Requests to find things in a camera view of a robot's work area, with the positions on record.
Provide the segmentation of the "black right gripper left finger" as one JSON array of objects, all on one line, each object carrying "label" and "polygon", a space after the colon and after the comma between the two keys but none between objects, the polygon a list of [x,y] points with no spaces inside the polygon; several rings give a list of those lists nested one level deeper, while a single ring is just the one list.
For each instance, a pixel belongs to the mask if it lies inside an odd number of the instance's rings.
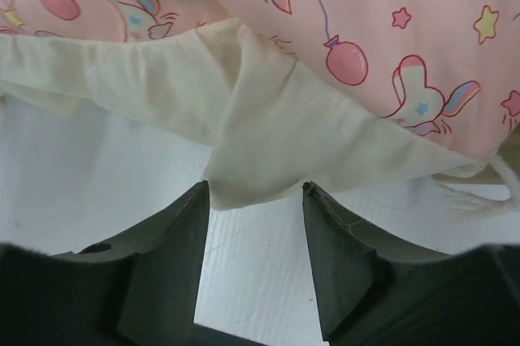
[{"label": "black right gripper left finger", "polygon": [[209,210],[200,182],[78,253],[2,244],[2,344],[190,344]]}]

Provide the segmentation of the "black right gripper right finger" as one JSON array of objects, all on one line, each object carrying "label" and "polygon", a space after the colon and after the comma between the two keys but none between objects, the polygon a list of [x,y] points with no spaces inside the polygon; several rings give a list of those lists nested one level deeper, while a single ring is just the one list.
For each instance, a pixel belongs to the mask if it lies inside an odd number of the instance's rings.
[{"label": "black right gripper right finger", "polygon": [[516,345],[519,248],[448,255],[410,243],[303,192],[319,323],[331,345]]}]

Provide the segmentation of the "wooden striped pet bed frame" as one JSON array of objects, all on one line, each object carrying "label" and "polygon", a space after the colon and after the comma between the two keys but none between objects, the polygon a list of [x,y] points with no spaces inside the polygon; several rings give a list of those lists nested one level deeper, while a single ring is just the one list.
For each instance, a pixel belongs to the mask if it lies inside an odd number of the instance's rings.
[{"label": "wooden striped pet bed frame", "polygon": [[[519,130],[514,129],[488,159],[456,167],[432,178],[434,193],[463,210],[477,208],[517,209],[519,207]],[[470,192],[457,191],[446,184],[503,184],[506,200],[491,200]]]}]

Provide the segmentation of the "pink unicorn print mattress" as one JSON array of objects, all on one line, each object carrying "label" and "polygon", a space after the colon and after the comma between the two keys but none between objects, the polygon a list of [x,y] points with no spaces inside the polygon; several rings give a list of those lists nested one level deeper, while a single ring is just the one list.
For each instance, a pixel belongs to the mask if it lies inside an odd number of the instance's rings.
[{"label": "pink unicorn print mattress", "polygon": [[519,0],[1,0],[1,92],[211,147],[218,209],[492,167],[519,124]]}]

